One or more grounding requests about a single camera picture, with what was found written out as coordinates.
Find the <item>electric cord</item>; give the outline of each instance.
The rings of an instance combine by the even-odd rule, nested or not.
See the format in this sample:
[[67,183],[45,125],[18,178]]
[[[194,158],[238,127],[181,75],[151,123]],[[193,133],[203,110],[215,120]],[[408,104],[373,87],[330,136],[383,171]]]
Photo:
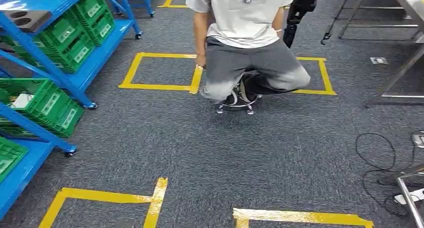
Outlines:
[[[388,144],[389,144],[389,146],[390,146],[390,149],[391,149],[391,152],[393,153],[393,159],[392,159],[392,161],[391,161],[391,164],[390,164],[390,166],[388,167],[388,168],[383,168],[383,167],[380,167],[380,166],[378,166],[378,165],[376,165],[376,164],[372,164],[368,159],[366,159],[365,157],[363,157],[362,155],[361,155],[361,153],[359,152],[359,141],[360,141],[360,139],[361,139],[361,137],[363,137],[363,136],[366,136],[366,135],[373,135],[373,136],[377,136],[377,137],[380,137],[380,138],[382,138],[382,139],[384,139]],[[360,135],[358,135],[357,137],[356,137],[356,141],[355,141],[355,151],[356,151],[356,153],[358,154],[358,156],[364,161],[364,163],[366,163],[367,165],[369,165],[369,166],[371,166],[371,167],[374,167],[375,169],[372,169],[372,170],[368,170],[368,171],[366,171],[363,175],[362,175],[362,187],[363,187],[363,189],[364,189],[364,191],[365,191],[365,193],[367,194],[367,195],[369,195],[380,207],[382,207],[382,208],[384,208],[387,212],[389,212],[390,214],[393,214],[393,215],[396,215],[396,216],[401,216],[401,217],[406,217],[406,216],[408,216],[409,215],[409,211],[408,211],[408,209],[406,209],[404,206],[402,206],[402,205],[400,205],[400,207],[404,210],[404,213],[399,213],[399,212],[397,212],[397,211],[394,211],[394,210],[392,210],[392,209],[389,209],[388,208],[388,200],[391,198],[391,197],[394,197],[395,195],[398,195],[398,194],[400,194],[400,193],[396,193],[396,194],[391,194],[391,195],[389,195],[389,196],[387,196],[385,199],[384,199],[384,202],[380,202],[374,195],[372,195],[371,193],[370,193],[370,191],[369,191],[369,189],[367,188],[367,185],[365,184],[365,178],[367,177],[367,175],[368,174],[370,174],[370,173],[375,173],[375,172],[391,172],[391,173],[394,173],[394,172],[401,172],[401,171],[403,171],[404,169],[406,169],[406,168],[409,168],[409,167],[411,167],[412,166],[412,164],[414,163],[414,161],[415,161],[415,152],[416,152],[416,149],[417,149],[417,146],[415,145],[415,143],[412,141],[412,144],[413,144],[413,149],[412,149],[412,154],[411,154],[411,159],[410,159],[410,161],[409,161],[409,163],[408,163],[408,165],[405,167],[405,168],[403,168],[403,169],[400,169],[400,170],[394,170],[394,167],[395,167],[395,165],[396,165],[396,158],[397,158],[397,156],[396,156],[396,149],[395,149],[395,147],[392,145],[392,143],[390,142],[390,140],[389,139],[387,139],[386,137],[384,137],[384,136],[382,136],[382,135],[380,135],[380,134],[376,134],[376,133],[362,133],[362,134],[360,134]]]

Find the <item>hand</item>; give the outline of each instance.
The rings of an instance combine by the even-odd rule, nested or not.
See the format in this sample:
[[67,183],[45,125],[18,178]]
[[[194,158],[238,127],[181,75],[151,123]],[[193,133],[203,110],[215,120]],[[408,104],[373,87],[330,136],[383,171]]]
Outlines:
[[198,54],[196,57],[196,65],[204,68],[206,65],[206,56],[204,54]]

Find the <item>shelf caster wheel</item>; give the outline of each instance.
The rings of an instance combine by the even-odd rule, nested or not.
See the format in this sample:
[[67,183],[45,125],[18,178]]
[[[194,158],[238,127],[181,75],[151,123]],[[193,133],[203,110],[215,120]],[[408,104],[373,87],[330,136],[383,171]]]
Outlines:
[[88,107],[88,109],[90,109],[90,110],[95,110],[95,109],[97,109],[98,107],[99,107],[99,104],[98,104],[98,103],[96,103],[96,102],[93,102],[92,106],[91,106],[91,107]]
[[252,109],[252,106],[251,105],[248,105],[247,106],[247,114],[248,115],[252,115],[252,114],[254,114],[255,112],[253,111],[253,109]]
[[65,156],[66,156],[66,157],[74,156],[76,152],[77,152],[76,150],[74,150],[74,151],[72,151],[72,152],[65,152]]
[[115,13],[118,17],[123,17],[124,16],[124,14],[123,13],[121,13],[121,12],[119,12],[119,13]]
[[224,107],[224,105],[220,104],[219,107],[216,109],[216,113],[217,114],[222,114],[224,112],[223,107]]

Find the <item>stool caster wheel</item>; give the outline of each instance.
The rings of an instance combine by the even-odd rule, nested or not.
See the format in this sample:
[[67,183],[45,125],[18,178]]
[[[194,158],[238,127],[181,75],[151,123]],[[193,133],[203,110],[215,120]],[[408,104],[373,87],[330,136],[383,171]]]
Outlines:
[[72,152],[65,152],[65,156],[66,156],[66,157],[74,156],[76,152],[77,152],[76,150],[74,150],[74,151],[72,151]]
[[91,107],[88,107],[88,109],[90,109],[90,110],[95,110],[95,109],[97,109],[99,107],[99,104],[97,103],[97,102],[93,102],[92,103],[92,105],[91,105]]
[[223,107],[224,107],[224,105],[220,104],[219,107],[216,109],[216,113],[217,114],[222,114],[224,112]]
[[247,106],[247,114],[248,115],[252,115],[252,114],[254,114],[255,112],[253,111],[253,109],[252,109],[252,106],[251,105],[248,105]]

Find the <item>sneaker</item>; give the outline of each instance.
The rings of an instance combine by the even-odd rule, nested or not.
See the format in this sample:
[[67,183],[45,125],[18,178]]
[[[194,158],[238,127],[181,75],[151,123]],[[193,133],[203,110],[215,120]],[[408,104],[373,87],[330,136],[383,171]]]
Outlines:
[[249,93],[249,91],[246,88],[246,82],[251,77],[252,75],[245,74],[240,80],[240,98],[246,103],[251,103],[254,100],[256,100],[256,98],[258,97],[257,94]]

